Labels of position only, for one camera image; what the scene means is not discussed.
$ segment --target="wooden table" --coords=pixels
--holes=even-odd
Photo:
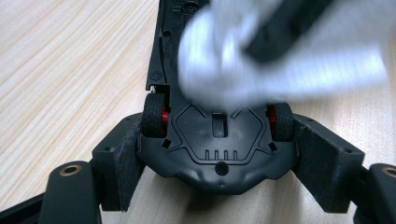
[[[49,173],[88,161],[124,117],[141,112],[158,0],[0,2],[0,210],[45,190]],[[396,163],[396,49],[389,82],[293,104],[366,152]],[[146,168],[127,213],[104,223],[351,223],[321,211],[293,173],[238,196],[206,196]]]

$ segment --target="black plastic toy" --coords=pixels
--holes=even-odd
[[[277,15],[289,16],[281,23],[273,20],[283,27],[273,32],[297,34],[286,49],[331,1],[310,2],[285,1]],[[123,119],[93,150],[90,162],[55,169],[44,194],[2,212],[0,223],[100,223],[99,204],[105,211],[128,209],[145,165],[212,194],[241,194],[292,170],[325,212],[346,213],[352,201],[358,206],[356,223],[396,223],[395,166],[366,170],[362,151],[314,120],[292,114],[286,103],[226,114],[206,111],[183,96],[177,85],[178,43],[188,20],[207,3],[160,2],[146,86],[151,93],[143,113]],[[302,11],[315,6],[303,20]],[[293,21],[291,31],[287,20]],[[270,50],[264,42],[257,37],[254,49]],[[274,49],[273,56],[284,51]],[[268,60],[250,53],[259,62]]]

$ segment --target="wood grain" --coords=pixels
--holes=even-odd
[[[45,190],[48,175],[142,111],[158,0],[0,2],[0,210]],[[366,152],[396,163],[396,49],[389,82],[293,104]],[[237,196],[207,196],[143,173],[127,213],[104,223],[351,223],[325,214],[292,173]]]

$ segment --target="blurred white object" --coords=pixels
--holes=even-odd
[[[178,79],[184,94],[206,107],[233,110],[387,80],[383,49],[395,34],[395,0],[334,1],[280,60],[256,64],[244,49],[279,3],[213,0],[202,8],[180,41]]]

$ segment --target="tabletop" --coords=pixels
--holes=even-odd
[[[68,161],[143,110],[158,0],[0,2],[0,211],[45,191]],[[291,105],[366,153],[396,163],[396,44],[380,86]],[[242,195],[204,195],[148,167],[126,213],[104,223],[351,223],[322,212],[292,172]]]

